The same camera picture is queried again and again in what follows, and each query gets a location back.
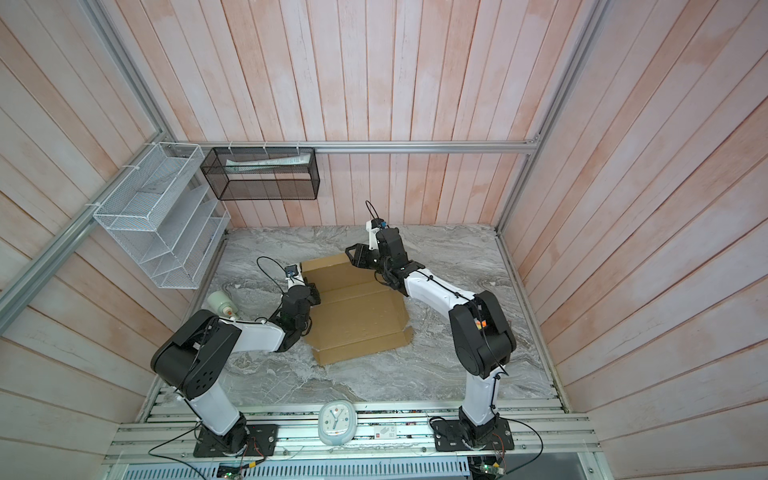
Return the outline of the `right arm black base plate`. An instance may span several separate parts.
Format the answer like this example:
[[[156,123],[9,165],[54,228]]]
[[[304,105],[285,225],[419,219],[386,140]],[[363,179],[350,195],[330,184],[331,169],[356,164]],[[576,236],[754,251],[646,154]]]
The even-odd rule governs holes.
[[[431,417],[428,425],[438,452],[494,450],[504,453],[515,448],[509,423],[501,418],[475,426],[469,420]]]

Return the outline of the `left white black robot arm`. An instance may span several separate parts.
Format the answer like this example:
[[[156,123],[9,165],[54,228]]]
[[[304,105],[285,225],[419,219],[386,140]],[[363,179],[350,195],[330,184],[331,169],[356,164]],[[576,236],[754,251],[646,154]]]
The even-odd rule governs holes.
[[[234,353],[289,350],[310,330],[310,310],[320,303],[313,284],[298,284],[288,288],[263,323],[201,309],[156,351],[150,366],[189,404],[202,423],[204,439],[225,456],[241,455],[250,432],[244,414],[219,384],[221,372]]]

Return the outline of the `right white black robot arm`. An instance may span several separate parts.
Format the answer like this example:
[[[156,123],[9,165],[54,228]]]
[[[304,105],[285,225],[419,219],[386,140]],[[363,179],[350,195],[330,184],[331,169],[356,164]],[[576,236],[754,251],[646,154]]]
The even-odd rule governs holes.
[[[366,223],[368,242],[345,249],[350,263],[374,272],[383,285],[422,302],[445,317],[453,345],[467,372],[465,397],[456,420],[435,416],[428,420],[439,452],[475,449],[512,449],[509,423],[496,410],[498,383],[516,349],[497,297],[490,291],[472,293],[435,276],[411,260],[399,229],[381,218]]]

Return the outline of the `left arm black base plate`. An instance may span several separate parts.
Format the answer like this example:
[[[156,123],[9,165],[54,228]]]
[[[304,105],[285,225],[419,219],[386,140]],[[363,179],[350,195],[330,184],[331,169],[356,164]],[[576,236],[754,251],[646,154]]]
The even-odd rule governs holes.
[[[216,435],[202,426],[193,451],[194,458],[239,457],[245,455],[269,457],[274,454],[278,439],[276,424],[236,424],[223,435]]]

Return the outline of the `brown cardboard box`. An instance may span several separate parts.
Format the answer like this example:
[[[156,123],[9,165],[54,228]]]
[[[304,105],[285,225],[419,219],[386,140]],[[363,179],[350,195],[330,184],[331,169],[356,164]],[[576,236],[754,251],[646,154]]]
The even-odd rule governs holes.
[[[304,279],[315,284],[321,303],[311,308],[312,328],[305,341],[321,366],[405,347],[413,329],[404,296],[380,284],[372,270],[338,255],[301,264]]]

